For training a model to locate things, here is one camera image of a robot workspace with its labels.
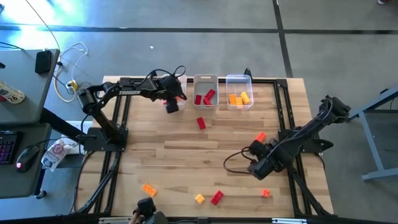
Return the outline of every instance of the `computer mouse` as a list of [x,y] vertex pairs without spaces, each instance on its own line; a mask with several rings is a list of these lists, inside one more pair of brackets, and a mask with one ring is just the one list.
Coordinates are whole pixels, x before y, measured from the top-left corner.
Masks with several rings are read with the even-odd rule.
[[24,149],[18,156],[16,169],[18,172],[25,173],[32,167],[40,148],[38,146],[30,146]]

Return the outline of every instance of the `yellow lego brick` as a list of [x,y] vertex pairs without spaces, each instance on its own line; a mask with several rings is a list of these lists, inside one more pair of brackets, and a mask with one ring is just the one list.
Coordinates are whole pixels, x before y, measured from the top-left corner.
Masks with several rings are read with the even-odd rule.
[[236,105],[236,96],[235,96],[235,94],[231,94],[231,95],[229,96],[229,103],[230,103],[231,105]]
[[243,105],[242,98],[236,97],[236,105],[238,106],[238,108],[242,108]]
[[152,186],[150,186],[149,184],[144,184],[144,186],[142,186],[143,191],[145,191],[147,194],[149,194],[151,197],[155,196],[156,194],[156,190],[155,188],[153,188]]
[[242,98],[244,104],[248,104],[250,102],[248,94],[246,94],[246,92],[241,93],[241,98]]
[[197,197],[195,197],[195,200],[198,203],[202,203],[205,200],[205,198],[201,194],[198,194]]

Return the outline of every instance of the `clear plastic bin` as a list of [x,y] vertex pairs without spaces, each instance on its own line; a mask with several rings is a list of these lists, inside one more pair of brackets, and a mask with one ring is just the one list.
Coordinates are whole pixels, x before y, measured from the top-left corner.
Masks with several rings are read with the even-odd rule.
[[[232,105],[229,96],[234,94],[241,98],[242,92],[246,92],[249,102],[241,106]],[[233,111],[248,110],[254,104],[253,89],[251,86],[251,77],[249,75],[227,75],[226,76],[226,98],[228,109]]]
[[[214,90],[216,93],[210,99],[211,105],[206,105],[203,99],[210,90]],[[200,105],[195,104],[197,95],[201,95]],[[196,110],[215,110],[218,100],[218,77],[216,75],[195,75],[193,77],[193,107]]]
[[[180,80],[182,92],[186,96],[187,95],[187,76],[186,75],[182,75],[182,76],[178,77],[178,80]],[[185,109],[185,103],[187,102],[187,100],[183,100],[183,99],[177,98],[177,105],[178,105],[178,109],[179,110],[184,110]],[[160,102],[163,104],[163,106],[166,107],[166,101],[165,100],[161,100]]]

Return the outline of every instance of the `red lego brick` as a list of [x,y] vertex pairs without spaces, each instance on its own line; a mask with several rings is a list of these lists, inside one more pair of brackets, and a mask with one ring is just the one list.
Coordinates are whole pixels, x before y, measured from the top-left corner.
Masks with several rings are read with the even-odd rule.
[[204,99],[203,99],[203,102],[204,102],[206,105],[211,105],[210,100],[209,100],[208,98],[204,98]]
[[201,130],[206,129],[206,124],[202,117],[198,118],[197,121]]
[[201,101],[201,95],[197,95],[195,97],[195,105],[200,105],[200,101]]
[[260,133],[259,135],[257,135],[256,140],[259,142],[263,142],[263,140],[267,137],[267,135],[265,133]]
[[269,198],[269,196],[271,195],[271,191],[267,190],[267,189],[262,189],[261,190],[261,195],[263,197]]
[[214,205],[217,205],[218,202],[224,197],[224,194],[221,191],[217,191],[217,193],[214,195],[214,197],[211,199],[211,202]]
[[211,97],[214,96],[214,94],[216,94],[216,91],[214,91],[214,90],[209,90],[209,92],[206,94],[205,98],[207,98],[207,99],[210,100]]

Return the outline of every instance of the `orange block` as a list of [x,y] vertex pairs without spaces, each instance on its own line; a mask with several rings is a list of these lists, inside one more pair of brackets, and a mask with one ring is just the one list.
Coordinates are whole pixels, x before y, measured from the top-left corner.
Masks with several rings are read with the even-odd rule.
[[267,137],[267,135],[265,133],[260,133],[259,135],[257,135],[257,137],[255,138],[255,140],[259,141],[259,142],[263,142],[263,140]]
[[195,200],[198,203],[202,203],[205,200],[205,198],[201,194],[198,194],[197,197],[195,197]]
[[267,190],[267,189],[262,189],[261,190],[261,195],[263,197],[269,198],[269,196],[271,195],[271,191]]
[[149,194],[151,197],[155,196],[156,194],[156,190],[155,188],[153,188],[151,185],[149,184],[144,184],[144,186],[142,186],[143,191],[145,191],[147,194]]
[[242,108],[243,101],[241,97],[236,97],[236,105],[238,106],[238,108]]
[[236,105],[236,96],[235,96],[235,94],[231,94],[231,95],[229,96],[229,103],[230,103],[231,105]]

